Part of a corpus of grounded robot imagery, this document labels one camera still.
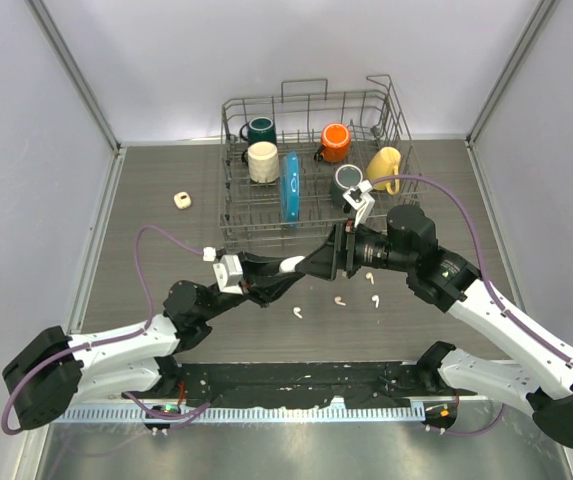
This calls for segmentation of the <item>white earbud charging case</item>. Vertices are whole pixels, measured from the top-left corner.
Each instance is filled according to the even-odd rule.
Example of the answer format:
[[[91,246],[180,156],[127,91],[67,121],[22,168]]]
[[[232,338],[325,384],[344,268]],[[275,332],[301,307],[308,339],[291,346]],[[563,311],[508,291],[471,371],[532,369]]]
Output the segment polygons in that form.
[[[296,271],[297,265],[304,260],[304,256],[292,256],[283,259],[279,264],[280,273],[294,273]]]

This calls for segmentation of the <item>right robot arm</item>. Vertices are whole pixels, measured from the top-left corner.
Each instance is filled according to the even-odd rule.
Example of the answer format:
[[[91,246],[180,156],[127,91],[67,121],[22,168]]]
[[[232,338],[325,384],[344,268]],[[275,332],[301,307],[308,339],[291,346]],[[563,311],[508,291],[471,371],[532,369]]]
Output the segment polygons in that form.
[[[435,224],[420,207],[392,208],[384,233],[337,223],[321,247],[290,269],[332,280],[340,270],[354,275],[361,267],[406,273],[416,297],[473,327],[518,365],[511,370],[436,343],[417,371],[423,391],[438,395],[451,387],[490,397],[573,448],[573,346],[508,301],[478,266],[439,246]]]

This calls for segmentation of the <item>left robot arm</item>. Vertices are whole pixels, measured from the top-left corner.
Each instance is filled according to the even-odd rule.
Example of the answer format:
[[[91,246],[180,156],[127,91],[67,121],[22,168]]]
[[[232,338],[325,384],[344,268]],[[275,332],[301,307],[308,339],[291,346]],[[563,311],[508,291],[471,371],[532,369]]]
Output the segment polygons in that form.
[[[171,397],[179,385],[174,355],[206,339],[209,321],[250,301],[267,307],[304,276],[302,256],[225,254],[207,248],[215,281],[174,283],[161,312],[90,334],[42,330],[3,369],[9,399],[1,426],[8,435],[45,426],[70,406],[112,394]]]

